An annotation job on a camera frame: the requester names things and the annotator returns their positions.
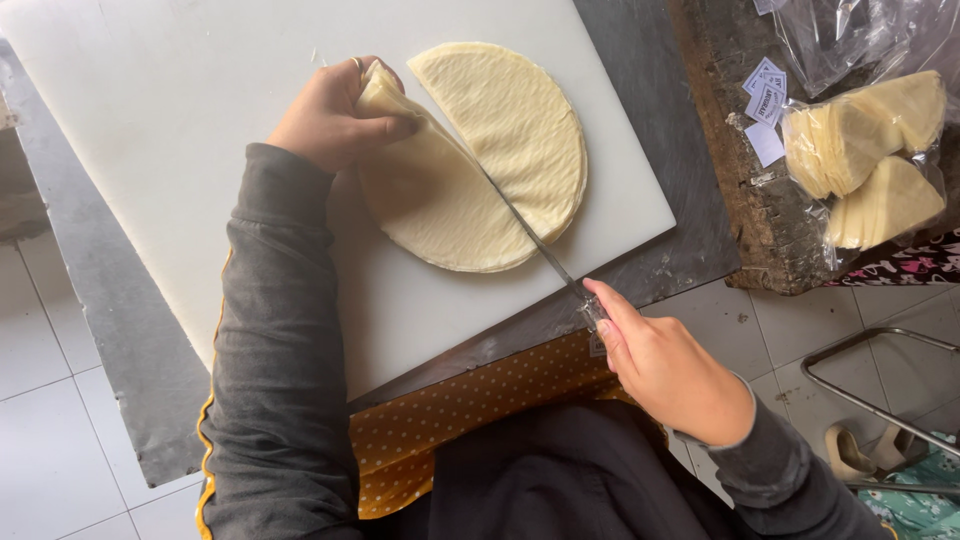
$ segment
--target ring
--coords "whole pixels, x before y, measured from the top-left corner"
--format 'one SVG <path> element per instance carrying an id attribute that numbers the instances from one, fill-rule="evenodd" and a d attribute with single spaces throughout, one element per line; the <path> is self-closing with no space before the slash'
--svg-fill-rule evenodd
<path id="1" fill-rule="evenodd" d="M 357 64 L 357 70 L 360 71 L 360 78 L 363 79 L 363 61 L 357 57 L 350 57 L 353 60 L 353 63 Z"/>

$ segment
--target white cutting board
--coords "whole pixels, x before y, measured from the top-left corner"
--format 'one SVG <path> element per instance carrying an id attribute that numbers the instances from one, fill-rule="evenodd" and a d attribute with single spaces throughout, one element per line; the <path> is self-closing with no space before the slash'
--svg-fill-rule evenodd
<path id="1" fill-rule="evenodd" d="M 445 41 L 526 55 L 587 140 L 586 197 L 554 244 L 570 274 L 675 225 L 571 0 L 7 0 L 0 28 L 207 364 L 244 145 L 324 61 L 380 56 L 449 128 L 408 59 Z M 427 264 L 380 232 L 349 179 L 328 207 L 351 398 L 563 286 L 539 257 L 488 275 Z"/>

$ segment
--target gray sleeve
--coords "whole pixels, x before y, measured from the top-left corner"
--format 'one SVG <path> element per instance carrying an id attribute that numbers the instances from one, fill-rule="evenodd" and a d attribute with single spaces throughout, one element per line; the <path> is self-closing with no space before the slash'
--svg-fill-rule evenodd
<path id="1" fill-rule="evenodd" d="M 332 180 L 285 150 L 247 148 L 227 226 L 212 401 L 200 423 L 209 457 L 198 525 L 214 539 L 361 537 L 326 252 Z"/>
<path id="2" fill-rule="evenodd" d="M 708 448 L 717 479 L 750 528 L 778 540 L 893 538 L 786 420 L 754 401 L 750 434 Z"/>

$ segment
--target stainless steel table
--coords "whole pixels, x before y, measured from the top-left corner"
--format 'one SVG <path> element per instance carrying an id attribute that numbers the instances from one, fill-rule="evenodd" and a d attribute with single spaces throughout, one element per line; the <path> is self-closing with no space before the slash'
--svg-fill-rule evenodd
<path id="1" fill-rule="evenodd" d="M 677 227 L 593 273 L 641 307 L 740 265 L 663 0 L 574 0 L 660 181 Z M 10 45 L 0 89 L 149 484 L 197 470 L 209 374 L 70 149 Z M 560 291 L 350 403 L 361 410 L 583 325 Z"/>

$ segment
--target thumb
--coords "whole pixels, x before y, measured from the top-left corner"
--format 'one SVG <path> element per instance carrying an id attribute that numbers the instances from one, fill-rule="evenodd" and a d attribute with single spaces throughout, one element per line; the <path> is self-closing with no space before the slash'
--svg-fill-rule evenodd
<path id="1" fill-rule="evenodd" d="M 607 347 L 607 367 L 621 377 L 636 371 L 634 359 L 630 356 L 627 340 L 623 333 L 608 319 L 597 321 L 597 332 Z"/>
<path id="2" fill-rule="evenodd" d="M 361 149 L 386 146 L 417 132 L 417 122 L 403 116 L 358 119 L 353 124 L 354 143 Z"/>

